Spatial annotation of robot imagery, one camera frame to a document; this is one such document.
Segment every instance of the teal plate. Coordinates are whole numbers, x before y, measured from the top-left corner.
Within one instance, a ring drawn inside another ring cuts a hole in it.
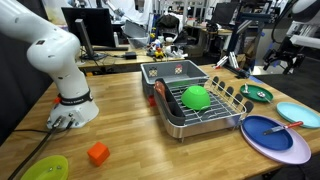
[[[320,116],[309,108],[290,102],[281,102],[277,104],[277,111],[289,122],[302,121],[302,127],[320,128]]]
[[[268,100],[272,101],[273,99],[272,93],[262,87],[248,84],[248,91],[250,92],[249,94],[243,93],[244,89],[245,89],[245,85],[240,87],[241,94],[250,100],[257,101],[257,102],[268,102]],[[257,95],[258,92],[263,92],[265,94],[265,98],[258,96]]]

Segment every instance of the orange cube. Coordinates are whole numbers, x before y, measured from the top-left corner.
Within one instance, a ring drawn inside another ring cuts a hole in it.
[[[97,142],[87,151],[87,153],[91,162],[96,166],[100,166],[110,156],[108,147],[101,142]]]

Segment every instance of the gray plastic tray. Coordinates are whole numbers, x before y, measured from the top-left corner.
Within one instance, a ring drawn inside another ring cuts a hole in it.
[[[209,76],[190,60],[157,62],[141,64],[142,86],[147,97],[154,94],[153,86],[156,79],[163,78],[166,83],[179,82],[196,84],[206,81]]]

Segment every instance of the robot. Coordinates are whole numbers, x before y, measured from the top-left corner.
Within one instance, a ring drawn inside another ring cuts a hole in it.
[[[292,7],[293,23],[287,31],[278,50],[270,49],[263,57],[264,70],[277,61],[286,62],[283,74],[293,73],[300,67],[305,55],[301,53],[304,47],[320,48],[320,39],[313,35],[320,24],[320,0],[300,0]]]
[[[51,128],[62,119],[59,128],[83,127],[99,113],[84,74],[75,64],[80,51],[77,37],[37,16],[16,0],[0,1],[0,32],[31,43],[27,58],[56,84],[60,100],[47,121]]]

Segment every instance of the wooden table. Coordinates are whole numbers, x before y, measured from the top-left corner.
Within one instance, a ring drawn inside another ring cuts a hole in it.
[[[274,95],[274,104],[299,103],[267,84],[236,79],[226,69],[201,68],[219,76],[236,92],[244,83],[266,88]],[[36,161],[51,155],[63,155],[69,161],[69,179],[245,179],[280,168],[253,149],[239,130],[229,129],[191,136],[183,143],[165,130],[157,107],[150,107],[143,94],[141,72],[87,77],[99,115],[80,129],[53,135],[46,146],[22,169],[21,176]],[[53,84],[34,105],[17,129],[46,129],[52,100],[57,95]],[[287,123],[270,104],[255,103],[251,113]],[[320,129],[296,127],[313,154],[320,152]],[[14,169],[39,144],[44,134],[13,132],[0,147],[0,179]],[[87,150],[96,142],[107,145],[110,157],[100,167],[89,161]]]
[[[144,49],[132,49],[130,45],[120,45],[122,47],[129,47],[128,51],[133,51],[137,54],[137,59],[132,59],[132,60],[126,60],[124,58],[119,58],[119,57],[112,57],[108,56],[104,59],[101,59],[99,61],[96,61],[97,64],[101,67],[107,67],[107,66],[121,66],[121,65],[139,65],[142,63],[152,63],[155,62],[152,57],[146,55],[146,50]],[[125,51],[106,51],[106,52],[99,52],[96,51],[96,53],[107,53],[110,55],[124,55]],[[175,60],[182,60],[184,58],[173,58],[173,57],[168,57],[168,61],[175,61]],[[84,68],[92,68],[92,67],[97,67],[97,64],[93,60],[86,60],[82,61],[81,63],[80,59],[77,59],[77,64],[80,69]]]

